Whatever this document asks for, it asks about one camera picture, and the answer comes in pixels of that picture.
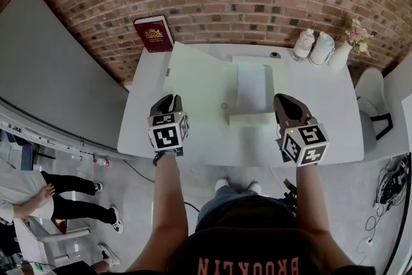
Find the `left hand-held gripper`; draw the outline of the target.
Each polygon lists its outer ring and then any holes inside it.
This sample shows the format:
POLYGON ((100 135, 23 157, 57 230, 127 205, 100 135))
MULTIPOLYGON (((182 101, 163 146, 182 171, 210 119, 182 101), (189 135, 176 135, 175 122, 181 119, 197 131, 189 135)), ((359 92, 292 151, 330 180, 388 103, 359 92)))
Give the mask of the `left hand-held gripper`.
POLYGON ((183 142, 189 136, 189 121, 181 96, 168 94, 150 109, 148 135, 156 152, 176 151, 183 156, 183 142))

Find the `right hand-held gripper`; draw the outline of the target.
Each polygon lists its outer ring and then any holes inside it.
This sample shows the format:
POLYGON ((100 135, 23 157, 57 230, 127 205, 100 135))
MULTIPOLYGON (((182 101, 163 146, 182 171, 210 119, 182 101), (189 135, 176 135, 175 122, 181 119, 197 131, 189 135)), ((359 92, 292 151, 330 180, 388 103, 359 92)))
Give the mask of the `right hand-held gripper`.
POLYGON ((297 167, 317 165, 330 145, 324 126, 303 102, 292 96, 277 93, 273 104, 283 163, 292 162, 297 167))

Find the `white card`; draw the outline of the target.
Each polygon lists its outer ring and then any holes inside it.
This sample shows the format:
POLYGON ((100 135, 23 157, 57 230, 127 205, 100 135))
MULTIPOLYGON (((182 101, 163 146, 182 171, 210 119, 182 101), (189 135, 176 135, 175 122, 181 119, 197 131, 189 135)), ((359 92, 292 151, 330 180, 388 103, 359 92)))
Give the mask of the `white card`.
POLYGON ((175 43, 164 92, 181 97, 189 119, 204 124, 259 127, 276 123, 274 96, 288 93, 280 56, 225 55, 175 43))

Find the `person's left forearm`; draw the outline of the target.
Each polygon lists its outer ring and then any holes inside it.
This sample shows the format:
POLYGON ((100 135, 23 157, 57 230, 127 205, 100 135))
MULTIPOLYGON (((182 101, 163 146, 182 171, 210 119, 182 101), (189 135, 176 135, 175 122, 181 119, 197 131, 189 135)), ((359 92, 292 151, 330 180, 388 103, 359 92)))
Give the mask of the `person's left forearm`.
POLYGON ((166 153, 156 166, 151 235, 128 271, 165 272, 169 258, 187 238, 188 222, 180 171, 176 157, 166 153))

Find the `person's right forearm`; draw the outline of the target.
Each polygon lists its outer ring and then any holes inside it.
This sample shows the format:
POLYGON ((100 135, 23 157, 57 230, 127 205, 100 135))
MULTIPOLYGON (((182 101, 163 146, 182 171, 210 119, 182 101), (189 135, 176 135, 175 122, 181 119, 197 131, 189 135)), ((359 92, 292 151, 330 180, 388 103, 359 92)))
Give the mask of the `person's right forearm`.
POLYGON ((316 165, 301 166, 296 169, 298 226, 316 242, 324 256, 324 267, 333 272, 353 265, 343 250, 337 245, 330 232, 324 193, 316 165))

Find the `clear bottle with white cap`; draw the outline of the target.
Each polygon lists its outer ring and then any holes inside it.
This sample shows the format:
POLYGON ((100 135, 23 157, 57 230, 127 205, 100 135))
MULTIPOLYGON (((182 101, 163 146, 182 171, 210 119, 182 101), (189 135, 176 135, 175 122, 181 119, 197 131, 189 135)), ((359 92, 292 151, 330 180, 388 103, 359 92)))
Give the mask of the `clear bottle with white cap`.
POLYGON ((314 42, 315 35, 312 29, 302 31, 295 43, 292 58, 297 62, 304 61, 308 57, 314 42))

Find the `white jug with lid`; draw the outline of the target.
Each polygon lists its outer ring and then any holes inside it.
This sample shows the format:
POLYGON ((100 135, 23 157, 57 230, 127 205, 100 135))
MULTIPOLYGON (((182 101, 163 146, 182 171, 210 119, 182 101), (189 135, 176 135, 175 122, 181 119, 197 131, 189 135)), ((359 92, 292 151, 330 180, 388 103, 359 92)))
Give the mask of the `white jug with lid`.
POLYGON ((331 35, 320 32, 315 46, 310 54, 310 60, 314 65, 322 66, 335 49, 335 41, 331 35))

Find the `dark red hardcover book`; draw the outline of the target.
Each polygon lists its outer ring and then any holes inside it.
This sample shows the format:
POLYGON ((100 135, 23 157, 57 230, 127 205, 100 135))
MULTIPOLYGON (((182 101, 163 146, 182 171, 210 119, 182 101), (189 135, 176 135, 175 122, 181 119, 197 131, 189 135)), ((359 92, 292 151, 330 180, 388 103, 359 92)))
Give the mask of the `dark red hardcover book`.
POLYGON ((164 15, 136 19, 133 25, 149 53, 173 50, 174 39, 164 15))

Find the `white vase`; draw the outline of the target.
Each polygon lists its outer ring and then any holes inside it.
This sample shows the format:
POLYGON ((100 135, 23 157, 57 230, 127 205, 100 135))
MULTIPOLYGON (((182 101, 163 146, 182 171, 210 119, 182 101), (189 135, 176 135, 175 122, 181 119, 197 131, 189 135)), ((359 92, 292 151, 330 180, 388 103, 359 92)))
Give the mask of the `white vase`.
POLYGON ((347 41, 344 41, 340 47, 334 50, 329 58, 328 66, 334 71, 341 70, 347 63, 351 49, 352 46, 347 41))

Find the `white chair with grey cushion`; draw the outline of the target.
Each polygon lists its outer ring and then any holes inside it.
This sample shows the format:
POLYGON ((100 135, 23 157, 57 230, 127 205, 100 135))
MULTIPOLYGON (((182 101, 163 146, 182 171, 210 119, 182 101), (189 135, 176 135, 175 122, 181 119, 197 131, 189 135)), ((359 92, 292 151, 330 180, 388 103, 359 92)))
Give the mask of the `white chair with grey cushion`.
POLYGON ((362 126, 364 155, 367 156, 376 150, 377 142, 393 129, 382 73, 376 68, 367 68, 355 86, 355 95, 362 126))

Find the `black waist-worn device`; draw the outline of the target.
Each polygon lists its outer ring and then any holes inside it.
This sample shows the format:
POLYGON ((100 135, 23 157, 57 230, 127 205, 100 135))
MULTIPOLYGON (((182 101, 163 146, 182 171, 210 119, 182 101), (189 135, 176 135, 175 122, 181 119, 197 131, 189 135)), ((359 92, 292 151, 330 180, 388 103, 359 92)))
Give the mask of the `black waist-worn device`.
POLYGON ((285 187, 287 188, 287 192, 284 193, 285 201, 288 205, 288 209, 293 213, 296 214, 296 206, 297 206, 297 188, 294 184, 292 184, 288 179, 283 181, 285 187))

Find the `person's blue jeans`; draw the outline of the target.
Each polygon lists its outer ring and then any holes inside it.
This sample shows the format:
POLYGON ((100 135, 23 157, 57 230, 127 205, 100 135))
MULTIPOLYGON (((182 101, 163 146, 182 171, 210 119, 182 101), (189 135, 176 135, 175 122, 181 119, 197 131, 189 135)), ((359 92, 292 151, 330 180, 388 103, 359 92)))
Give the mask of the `person's blue jeans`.
POLYGON ((226 185, 217 190, 198 215, 197 231, 214 227, 294 228, 296 220, 284 199, 261 196, 250 190, 238 193, 226 185))

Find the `grey partition panel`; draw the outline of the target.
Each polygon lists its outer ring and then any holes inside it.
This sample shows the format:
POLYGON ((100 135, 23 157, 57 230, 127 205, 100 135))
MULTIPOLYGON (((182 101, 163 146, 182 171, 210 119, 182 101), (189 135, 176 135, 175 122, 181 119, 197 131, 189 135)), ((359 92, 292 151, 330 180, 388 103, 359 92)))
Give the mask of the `grey partition panel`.
POLYGON ((116 155, 127 97, 44 0, 0 12, 0 114, 59 149, 116 155))

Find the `person's black printed shirt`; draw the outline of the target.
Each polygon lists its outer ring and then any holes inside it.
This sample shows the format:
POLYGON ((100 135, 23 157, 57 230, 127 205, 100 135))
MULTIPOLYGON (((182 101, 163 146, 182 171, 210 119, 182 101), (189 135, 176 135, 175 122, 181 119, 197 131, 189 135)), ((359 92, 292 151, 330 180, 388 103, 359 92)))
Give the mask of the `person's black printed shirt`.
POLYGON ((262 196, 202 218, 169 259, 168 275, 376 275, 374 267, 329 270, 315 240, 283 205, 262 196))

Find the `white metal frame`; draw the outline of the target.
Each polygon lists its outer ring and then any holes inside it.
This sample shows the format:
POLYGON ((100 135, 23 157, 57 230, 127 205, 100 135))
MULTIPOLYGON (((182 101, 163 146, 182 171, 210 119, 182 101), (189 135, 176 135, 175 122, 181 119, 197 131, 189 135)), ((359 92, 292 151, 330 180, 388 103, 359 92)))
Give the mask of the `white metal frame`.
POLYGON ((34 240, 35 252, 40 263, 56 265, 70 259, 79 258, 79 248, 69 250, 69 245, 91 233, 88 225, 69 226, 69 220, 43 220, 29 217, 22 224, 34 240))

